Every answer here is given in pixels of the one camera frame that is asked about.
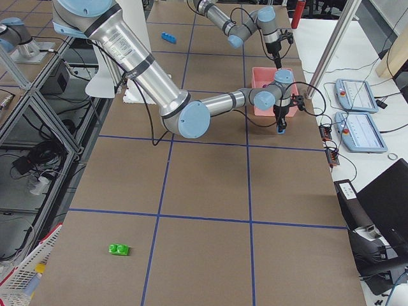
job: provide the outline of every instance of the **blue block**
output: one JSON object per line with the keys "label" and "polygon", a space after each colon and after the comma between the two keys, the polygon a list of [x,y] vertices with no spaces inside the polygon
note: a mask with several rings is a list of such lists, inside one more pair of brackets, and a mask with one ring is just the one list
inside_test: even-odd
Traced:
{"label": "blue block", "polygon": [[166,41],[168,41],[170,43],[176,43],[176,41],[177,41],[176,37],[174,37],[173,35],[168,34],[166,32],[161,33],[161,37],[162,37],[162,39],[164,39],[164,40],[166,40]]}

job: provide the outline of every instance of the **yellow object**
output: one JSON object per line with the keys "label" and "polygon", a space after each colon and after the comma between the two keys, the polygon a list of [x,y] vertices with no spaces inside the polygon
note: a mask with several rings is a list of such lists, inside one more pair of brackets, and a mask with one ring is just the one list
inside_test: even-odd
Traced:
{"label": "yellow object", "polygon": [[36,271],[37,273],[43,274],[44,271],[45,271],[45,265],[44,265],[43,263],[38,263],[38,264],[36,265],[35,271]]}

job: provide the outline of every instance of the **white label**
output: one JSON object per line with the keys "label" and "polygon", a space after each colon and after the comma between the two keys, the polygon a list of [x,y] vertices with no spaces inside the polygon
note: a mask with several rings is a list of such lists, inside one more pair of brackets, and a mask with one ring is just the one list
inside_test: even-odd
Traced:
{"label": "white label", "polygon": [[353,188],[351,188],[351,185],[349,183],[341,183],[339,184],[340,188],[342,189],[344,195],[346,196],[347,200],[351,199],[356,199],[357,196],[354,193]]}
{"label": "white label", "polygon": [[114,32],[109,40],[103,43],[103,46],[119,63],[124,62],[126,57],[135,51],[126,38],[118,31]]}

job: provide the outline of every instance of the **metal post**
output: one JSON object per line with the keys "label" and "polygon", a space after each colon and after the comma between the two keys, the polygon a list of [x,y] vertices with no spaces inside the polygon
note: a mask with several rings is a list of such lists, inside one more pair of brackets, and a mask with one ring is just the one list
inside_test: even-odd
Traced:
{"label": "metal post", "polygon": [[21,89],[29,90],[31,87],[31,83],[28,81],[25,75],[20,71],[18,66],[13,62],[11,57],[7,54],[6,51],[0,46],[0,62],[4,64],[7,71],[11,74],[14,78],[18,86]]}
{"label": "metal post", "polygon": [[[343,35],[346,33],[347,28],[349,27],[350,22],[352,21],[358,6],[360,5],[361,0],[348,0],[344,6],[343,12],[339,18],[339,21],[334,28],[333,34],[331,35],[329,42],[326,46],[326,49],[323,52],[323,55],[319,61],[319,64],[316,67],[316,71],[313,74],[310,84],[314,87],[318,87],[320,82],[323,79],[324,74],[330,64],[331,59],[336,52],[337,47],[342,41]],[[312,99],[315,90],[309,87],[306,91],[306,98]]]}

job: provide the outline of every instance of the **white table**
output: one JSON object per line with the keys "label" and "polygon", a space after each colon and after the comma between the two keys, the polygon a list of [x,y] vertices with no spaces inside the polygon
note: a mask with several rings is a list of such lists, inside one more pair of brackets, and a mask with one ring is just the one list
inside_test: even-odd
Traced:
{"label": "white table", "polygon": [[[293,30],[296,44],[298,46],[299,56],[302,60],[303,70],[313,72],[321,58],[324,48],[332,34],[336,21],[334,20],[312,20],[301,19],[298,29]],[[360,68],[362,66],[373,63],[378,59],[373,46],[366,37],[363,29],[358,22],[351,22],[344,39],[339,45],[335,56],[331,60],[328,71],[337,68]],[[342,70],[324,75],[321,85],[318,87],[327,100],[327,111],[334,121],[334,114],[338,111],[330,107],[329,99],[324,91],[323,84],[326,82],[335,82],[338,78],[349,78],[355,80],[364,80],[367,78],[369,84],[378,84],[386,79],[379,78],[375,73],[375,67],[380,63],[380,60],[375,64],[359,70]],[[305,73],[305,78],[310,81],[312,73]],[[334,84],[326,84],[328,94],[330,96],[332,105],[340,107],[335,100]],[[399,92],[398,87],[393,80],[376,85],[372,87],[374,96],[385,96]],[[383,110],[380,109],[378,113],[373,114],[372,117],[380,131],[391,130],[403,126],[408,121],[408,104],[402,95],[396,95],[387,98],[385,101],[388,107]],[[313,97],[313,104],[316,108],[323,107],[323,99],[319,93],[315,93]],[[329,122],[328,119],[323,119],[323,122]],[[382,154],[367,154],[367,153],[350,153],[347,151],[344,144],[340,147],[340,153],[349,158],[357,167],[358,174],[353,181],[353,186],[357,191],[363,189],[367,184],[374,180],[380,173],[391,166],[394,161],[388,158],[388,153],[392,152],[398,158],[408,160],[408,137],[406,133],[408,127],[392,133],[382,134],[384,141],[388,147],[387,153]],[[339,144],[340,137],[338,133],[332,132],[333,140]],[[342,157],[339,157],[340,166],[334,167],[332,172],[333,181],[342,179],[352,179],[354,177],[354,168],[350,162]],[[367,305],[373,305],[377,300],[384,300],[386,298],[374,296],[367,285],[362,283]],[[390,306],[406,305],[408,301],[408,284],[399,285],[393,293]]]}

